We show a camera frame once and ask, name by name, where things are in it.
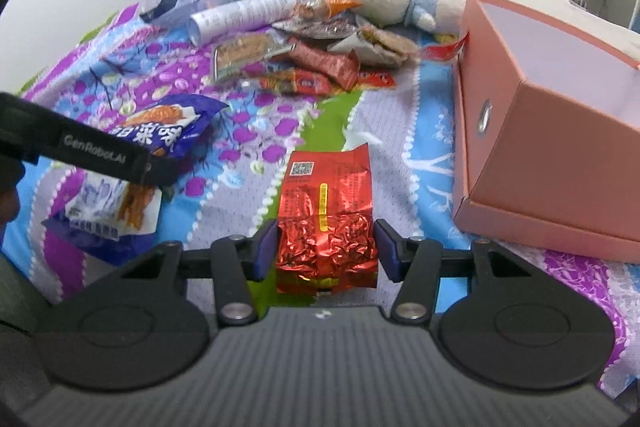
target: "food bag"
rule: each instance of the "food bag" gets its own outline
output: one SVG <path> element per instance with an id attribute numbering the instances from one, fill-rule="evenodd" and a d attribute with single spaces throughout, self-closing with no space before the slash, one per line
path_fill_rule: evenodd
<path id="1" fill-rule="evenodd" d="M 130 116 L 109 133 L 159 156 L 182 159 L 225 103 L 199 94 L 171 94 Z M 151 248 L 162 193 L 110 176 L 81 171 L 78 193 L 43 225 L 106 263 L 120 266 Z"/>
<path id="2" fill-rule="evenodd" d="M 282 182 L 276 284 L 284 293 L 314 295 L 375 288 L 369 148 L 295 151 Z"/>
<path id="3" fill-rule="evenodd" d="M 334 93 L 334 86 L 327 76 L 300 68 L 264 73 L 258 78 L 242 80 L 240 86 L 243 89 L 265 89 L 276 94 L 329 96 Z"/>
<path id="4" fill-rule="evenodd" d="M 330 53 L 337 54 L 353 51 L 362 65 L 378 68 L 399 68 L 419 50 L 412 40 L 370 25 L 327 48 Z"/>
<path id="5" fill-rule="evenodd" d="M 354 52 L 348 55 L 334 55 L 311 48 L 294 37 L 288 42 L 294 44 L 294 48 L 282 57 L 288 58 L 305 70 L 325 74 L 345 91 L 353 89 L 360 73 L 360 61 Z"/>

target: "red snack packet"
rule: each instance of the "red snack packet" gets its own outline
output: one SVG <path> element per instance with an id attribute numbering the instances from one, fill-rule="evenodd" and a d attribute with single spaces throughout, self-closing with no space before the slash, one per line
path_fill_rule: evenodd
<path id="1" fill-rule="evenodd" d="M 278 94 L 311 94 L 329 96 L 334 93 L 329 78 L 322 73 L 289 68 L 288 70 L 275 71 L 255 79 L 243 81 L 248 87 L 254 89 L 267 89 Z"/>
<path id="2" fill-rule="evenodd" d="M 420 58 L 420 60 L 449 62 L 458 56 L 468 38 L 469 32 L 465 33 L 461 39 L 450 42 L 449 44 L 428 44 L 427 46 L 420 48 L 415 56 Z"/>
<path id="3" fill-rule="evenodd" d="M 386 71 L 361 71 L 357 87 L 360 89 L 383 89 L 396 87 L 396 80 Z"/>
<path id="4" fill-rule="evenodd" d="M 355 52 L 349 55 L 335 55 L 310 48 L 294 37 L 289 39 L 289 44 L 295 46 L 284 56 L 295 65 L 325 74 L 345 91 L 353 89 L 360 73 L 360 60 Z"/>
<path id="5" fill-rule="evenodd" d="M 375 288 L 369 147 L 295 151 L 282 182 L 276 283 L 285 293 Z"/>

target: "bed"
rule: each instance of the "bed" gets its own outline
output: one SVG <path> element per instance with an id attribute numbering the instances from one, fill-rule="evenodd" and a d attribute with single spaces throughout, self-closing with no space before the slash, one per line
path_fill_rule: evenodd
<path id="1" fill-rule="evenodd" d="M 420 44 L 431 37 L 401 28 Z M 341 150 L 370 142 L 374 217 L 385 217 L 405 236 L 424 235 L 447 248 L 469 248 L 451 219 L 453 99 L 449 66 L 423 63 L 396 74 L 395 90 L 352 92 L 324 102 L 281 98 L 268 92 L 222 90 L 210 82 L 210 53 L 190 48 L 184 29 L 161 32 L 136 17 L 136 6 L 117 13 L 23 92 L 33 102 L 87 124 L 104 127 L 171 92 L 198 92 L 230 109 L 216 122 L 217 135 L 201 161 L 163 203 L 156 241 L 207 247 L 230 233 L 251 235 L 274 217 L 279 185 L 293 150 Z M 100 81 L 95 71 L 101 71 Z M 77 190 L 74 169 L 42 159 L 19 186 L 23 209 L 5 233 L 3 251 L 49 300 L 68 298 L 110 266 L 48 232 L 41 222 Z M 511 245 L 528 261 L 592 299 L 609 315 L 616 344 L 600 385 L 619 395 L 640 375 L 640 267 L 606 263 Z M 353 289 L 316 299 L 279 295 L 272 275 L 252 285 L 258 307 L 375 303 L 388 310 L 399 285 L 380 270 L 376 289 Z M 466 282 L 446 280 L 438 311 L 466 293 Z M 210 283 L 195 281 L 189 298 L 210 311 Z"/>

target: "purple snack bag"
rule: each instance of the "purple snack bag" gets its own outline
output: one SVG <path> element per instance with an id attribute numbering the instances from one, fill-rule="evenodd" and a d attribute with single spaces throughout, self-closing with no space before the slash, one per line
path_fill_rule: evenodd
<path id="1" fill-rule="evenodd" d="M 226 104 L 200 94 L 171 94 L 108 131 L 153 154 L 186 158 Z M 162 192 L 96 172 L 83 171 L 78 191 L 59 213 L 43 222 L 51 232 L 113 266 L 154 243 Z"/>

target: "snack wrapper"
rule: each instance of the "snack wrapper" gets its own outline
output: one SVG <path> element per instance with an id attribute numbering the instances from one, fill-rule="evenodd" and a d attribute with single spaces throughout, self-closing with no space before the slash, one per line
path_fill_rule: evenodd
<path id="1" fill-rule="evenodd" d="M 258 78 L 243 80 L 241 86 L 245 89 L 270 90 L 277 94 L 329 96 L 334 93 L 334 86 L 327 76 L 300 68 L 274 71 Z"/>
<path id="2" fill-rule="evenodd" d="M 276 284 L 285 293 L 374 288 L 369 148 L 291 155 L 282 182 Z"/>
<path id="3" fill-rule="evenodd" d="M 344 39 L 353 35 L 358 29 L 345 17 L 336 17 L 329 21 L 306 21 L 293 18 L 274 22 L 271 27 L 291 35 L 314 40 Z"/>
<path id="4" fill-rule="evenodd" d="M 367 89 L 392 89 L 396 87 L 396 80 L 391 73 L 386 71 L 361 71 L 358 75 L 356 88 Z"/>
<path id="5" fill-rule="evenodd" d="M 358 55 L 353 52 L 348 55 L 333 55 L 310 48 L 294 37 L 290 38 L 288 42 L 295 44 L 295 47 L 283 56 L 295 65 L 305 70 L 325 74 L 345 91 L 353 89 L 360 73 Z"/>
<path id="6" fill-rule="evenodd" d="M 172 94 L 130 116 L 109 133 L 150 149 L 185 158 L 226 105 L 199 94 Z M 80 171 L 78 193 L 44 226 L 106 263 L 120 266 L 151 248 L 162 192 L 96 172 Z"/>
<path id="7" fill-rule="evenodd" d="M 354 52 L 364 66 L 399 68 L 420 48 L 405 37 L 372 25 L 358 29 L 353 35 L 327 48 L 330 53 Z"/>
<path id="8" fill-rule="evenodd" d="M 361 4 L 354 0 L 300 0 L 295 15 L 306 21 L 328 21 Z"/>
<path id="9" fill-rule="evenodd" d="M 277 41 L 268 33 L 237 35 L 214 47 L 211 54 L 212 78 L 220 82 L 239 76 L 243 68 L 290 52 L 293 46 Z"/>
<path id="10" fill-rule="evenodd" d="M 420 60 L 431 60 L 433 62 L 451 62 L 454 60 L 469 38 L 469 32 L 454 42 L 447 44 L 428 44 L 420 48 L 415 54 Z"/>

